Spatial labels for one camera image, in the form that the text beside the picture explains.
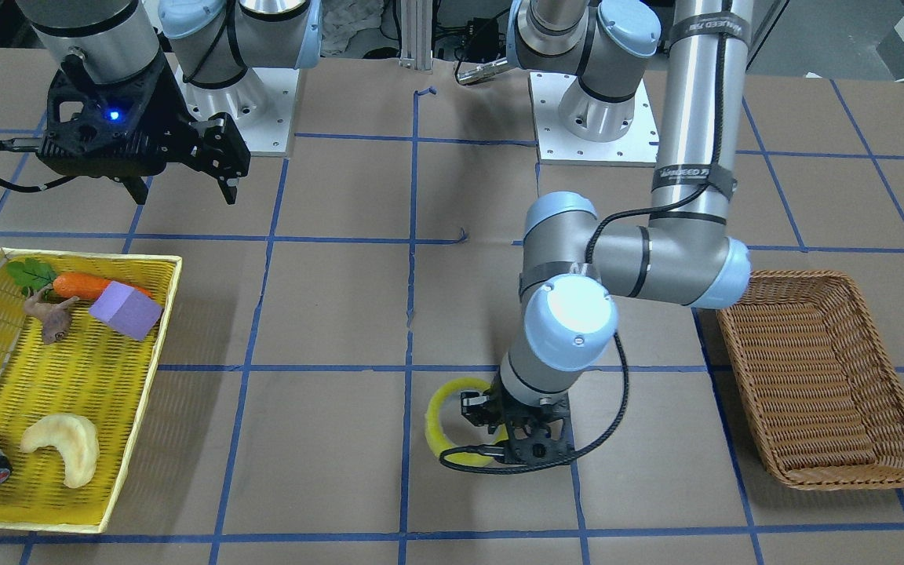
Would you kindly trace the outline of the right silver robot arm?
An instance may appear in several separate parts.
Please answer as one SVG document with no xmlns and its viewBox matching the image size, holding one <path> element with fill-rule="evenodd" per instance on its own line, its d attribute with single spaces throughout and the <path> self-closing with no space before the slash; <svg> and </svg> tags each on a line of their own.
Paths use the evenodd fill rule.
<svg viewBox="0 0 904 565">
<path fill-rule="evenodd" d="M 305 69 L 322 47 L 319 1 L 20 1 L 57 61 L 46 131 L 25 148 L 60 175 L 108 178 L 136 203 L 180 163 L 228 204 L 249 172 L 243 130 L 272 115 L 258 69 Z"/>
</svg>

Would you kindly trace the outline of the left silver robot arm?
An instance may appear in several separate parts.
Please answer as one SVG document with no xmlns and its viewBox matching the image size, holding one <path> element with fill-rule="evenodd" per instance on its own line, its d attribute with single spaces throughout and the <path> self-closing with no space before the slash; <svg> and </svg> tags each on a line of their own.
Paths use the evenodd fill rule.
<svg viewBox="0 0 904 565">
<path fill-rule="evenodd" d="M 753 33 L 751 1 L 678 1 L 649 207 L 599 218 L 588 198 L 556 191 L 531 204 L 519 275 L 520 326 L 486 391 L 455 382 L 475 426 L 503 432 L 485 446 L 442 447 L 441 398 L 429 446 L 456 471 L 513 475 L 569 465 L 620 425 L 628 394 L 598 439 L 577 450 L 567 391 L 618 340 L 618 297 L 719 310 L 749 285 L 749 248 L 726 235 L 739 104 Z"/>
</svg>

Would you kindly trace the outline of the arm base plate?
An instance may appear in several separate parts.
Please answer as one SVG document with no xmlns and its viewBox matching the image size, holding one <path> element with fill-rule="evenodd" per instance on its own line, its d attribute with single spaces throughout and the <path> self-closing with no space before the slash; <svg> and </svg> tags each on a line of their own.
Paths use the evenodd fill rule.
<svg viewBox="0 0 904 565">
<path fill-rule="evenodd" d="M 531 72 L 530 98 L 541 163 L 656 164 L 658 127 L 643 80 L 632 99 L 607 103 L 586 93 L 573 75 Z"/>
<path fill-rule="evenodd" d="M 304 72 L 286 68 L 251 68 L 235 85 L 222 89 L 182 82 L 182 68 L 176 69 L 180 92 L 188 110 L 198 119 L 218 112 L 232 115 L 253 156 L 281 157 L 290 153 L 294 115 Z"/>
</svg>

